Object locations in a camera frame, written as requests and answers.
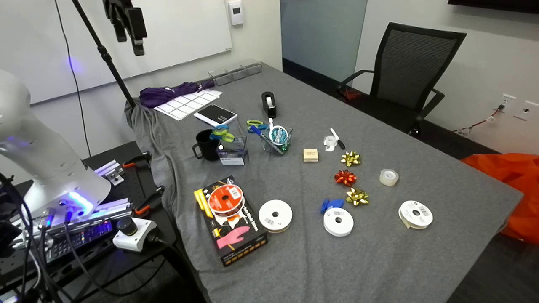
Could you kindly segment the red gift bow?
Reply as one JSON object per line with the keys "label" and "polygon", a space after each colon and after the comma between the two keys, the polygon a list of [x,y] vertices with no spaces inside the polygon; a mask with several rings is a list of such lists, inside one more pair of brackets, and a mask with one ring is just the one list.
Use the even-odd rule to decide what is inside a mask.
{"label": "red gift bow", "polygon": [[352,187],[357,182],[357,176],[349,171],[339,171],[335,174],[335,182],[345,187]]}

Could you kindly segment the white ribbon spool beside box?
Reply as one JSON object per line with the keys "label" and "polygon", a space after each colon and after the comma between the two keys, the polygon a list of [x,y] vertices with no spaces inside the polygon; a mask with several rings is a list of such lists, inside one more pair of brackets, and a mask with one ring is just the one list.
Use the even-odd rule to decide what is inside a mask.
{"label": "white ribbon spool beside box", "polygon": [[293,221],[293,211],[285,201],[268,201],[259,208],[258,219],[269,233],[283,233]]}

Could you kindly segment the white spool with blue ribbon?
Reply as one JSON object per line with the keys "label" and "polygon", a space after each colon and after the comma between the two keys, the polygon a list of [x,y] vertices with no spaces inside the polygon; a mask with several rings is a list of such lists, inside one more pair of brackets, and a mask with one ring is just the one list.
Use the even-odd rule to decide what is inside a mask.
{"label": "white spool with blue ribbon", "polygon": [[323,229],[333,238],[345,238],[354,231],[354,218],[344,201],[323,201],[320,206]]}

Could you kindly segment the green blue scissors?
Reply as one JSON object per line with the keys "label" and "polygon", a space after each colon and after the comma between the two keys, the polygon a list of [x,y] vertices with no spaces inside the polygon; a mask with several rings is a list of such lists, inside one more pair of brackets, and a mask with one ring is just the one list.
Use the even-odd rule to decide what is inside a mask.
{"label": "green blue scissors", "polygon": [[248,127],[248,132],[254,135],[261,135],[268,130],[268,125],[263,123],[261,120],[248,120],[246,127]]}

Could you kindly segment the small beige stamp block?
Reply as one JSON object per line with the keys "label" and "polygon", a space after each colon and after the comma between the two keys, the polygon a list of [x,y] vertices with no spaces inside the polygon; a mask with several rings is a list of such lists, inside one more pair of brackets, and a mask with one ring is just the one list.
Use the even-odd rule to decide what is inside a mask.
{"label": "small beige stamp block", "polygon": [[305,149],[303,150],[303,162],[305,164],[317,164],[318,162],[318,150],[317,149]]}

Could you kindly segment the black desk tape dispenser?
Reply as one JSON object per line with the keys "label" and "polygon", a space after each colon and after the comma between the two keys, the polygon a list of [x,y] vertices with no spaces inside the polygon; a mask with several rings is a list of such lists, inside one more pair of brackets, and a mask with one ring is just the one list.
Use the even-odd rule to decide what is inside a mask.
{"label": "black desk tape dispenser", "polygon": [[275,102],[275,95],[271,91],[264,91],[261,95],[263,100],[263,108],[268,115],[268,118],[276,118],[276,102]]}

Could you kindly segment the clear tape dispenser roll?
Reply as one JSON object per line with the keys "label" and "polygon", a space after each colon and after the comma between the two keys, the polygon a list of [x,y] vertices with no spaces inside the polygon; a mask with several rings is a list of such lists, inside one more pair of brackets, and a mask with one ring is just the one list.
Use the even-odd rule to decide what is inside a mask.
{"label": "clear tape dispenser roll", "polygon": [[337,140],[333,137],[325,137],[323,149],[325,152],[333,152],[337,149]]}

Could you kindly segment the black white notebook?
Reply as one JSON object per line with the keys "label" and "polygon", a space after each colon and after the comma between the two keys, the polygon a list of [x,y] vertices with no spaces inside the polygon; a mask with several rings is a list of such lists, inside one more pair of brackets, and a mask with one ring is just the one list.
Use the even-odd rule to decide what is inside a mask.
{"label": "black white notebook", "polygon": [[195,112],[194,117],[211,127],[227,125],[237,118],[236,113],[217,105],[209,105]]}

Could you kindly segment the black white marker pen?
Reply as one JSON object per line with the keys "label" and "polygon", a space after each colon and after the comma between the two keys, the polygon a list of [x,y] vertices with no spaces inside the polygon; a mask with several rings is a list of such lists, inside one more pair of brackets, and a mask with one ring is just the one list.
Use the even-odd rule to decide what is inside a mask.
{"label": "black white marker pen", "polygon": [[333,128],[328,128],[328,130],[330,130],[332,137],[335,139],[337,147],[339,147],[340,150],[345,150],[345,144],[340,140],[339,134],[337,134]]}

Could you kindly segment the black illustrated box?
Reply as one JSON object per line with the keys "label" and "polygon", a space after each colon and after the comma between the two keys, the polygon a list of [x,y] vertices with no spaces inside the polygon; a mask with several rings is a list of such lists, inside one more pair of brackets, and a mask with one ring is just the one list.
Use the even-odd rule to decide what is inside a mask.
{"label": "black illustrated box", "polygon": [[224,267],[231,267],[248,255],[268,245],[268,229],[264,229],[254,209],[249,206],[246,196],[243,208],[229,216],[219,216],[209,208],[212,191],[224,184],[236,184],[234,177],[226,177],[211,186],[197,189],[194,199],[205,221],[209,236],[214,243],[216,253]]}

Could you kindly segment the clear plastic tray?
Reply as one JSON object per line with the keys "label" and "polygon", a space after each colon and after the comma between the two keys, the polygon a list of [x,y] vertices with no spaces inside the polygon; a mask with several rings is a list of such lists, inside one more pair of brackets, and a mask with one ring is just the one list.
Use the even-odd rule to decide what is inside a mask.
{"label": "clear plastic tray", "polygon": [[227,83],[234,83],[234,81],[241,81],[244,78],[254,76],[261,71],[261,68],[263,68],[261,63],[239,65],[222,71],[214,71],[209,75],[209,80],[216,86],[224,86]]}

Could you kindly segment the gold gift bow near spool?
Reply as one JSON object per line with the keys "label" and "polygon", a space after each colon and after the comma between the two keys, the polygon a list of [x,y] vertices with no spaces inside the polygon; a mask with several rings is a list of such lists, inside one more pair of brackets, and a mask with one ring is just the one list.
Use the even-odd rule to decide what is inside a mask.
{"label": "gold gift bow near spool", "polygon": [[367,206],[367,204],[369,204],[369,196],[367,196],[364,191],[360,191],[360,189],[350,189],[350,191],[347,192],[345,201],[347,201],[349,204],[352,204],[354,208],[357,208],[357,206]]}

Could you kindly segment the black mesh office chair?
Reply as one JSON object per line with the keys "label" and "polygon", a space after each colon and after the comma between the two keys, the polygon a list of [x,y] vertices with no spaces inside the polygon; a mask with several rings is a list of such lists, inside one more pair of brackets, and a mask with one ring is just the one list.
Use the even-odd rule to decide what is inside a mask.
{"label": "black mesh office chair", "polygon": [[374,68],[347,76],[337,93],[345,102],[357,100],[364,113],[419,137],[424,118],[445,98],[435,85],[465,38],[465,33],[389,22]]}

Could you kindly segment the orange bag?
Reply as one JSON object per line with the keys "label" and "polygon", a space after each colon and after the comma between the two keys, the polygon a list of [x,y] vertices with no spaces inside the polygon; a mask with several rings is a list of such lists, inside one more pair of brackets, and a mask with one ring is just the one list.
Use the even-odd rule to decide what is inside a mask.
{"label": "orange bag", "polygon": [[463,164],[522,194],[502,235],[522,243],[539,245],[539,155],[475,154],[465,157]]}

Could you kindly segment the white wall thermostat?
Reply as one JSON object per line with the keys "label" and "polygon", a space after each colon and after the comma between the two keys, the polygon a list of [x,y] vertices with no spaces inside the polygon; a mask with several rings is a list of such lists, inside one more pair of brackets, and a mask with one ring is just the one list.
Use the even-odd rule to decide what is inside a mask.
{"label": "white wall thermostat", "polygon": [[239,27],[244,24],[243,0],[227,0],[231,26]]}

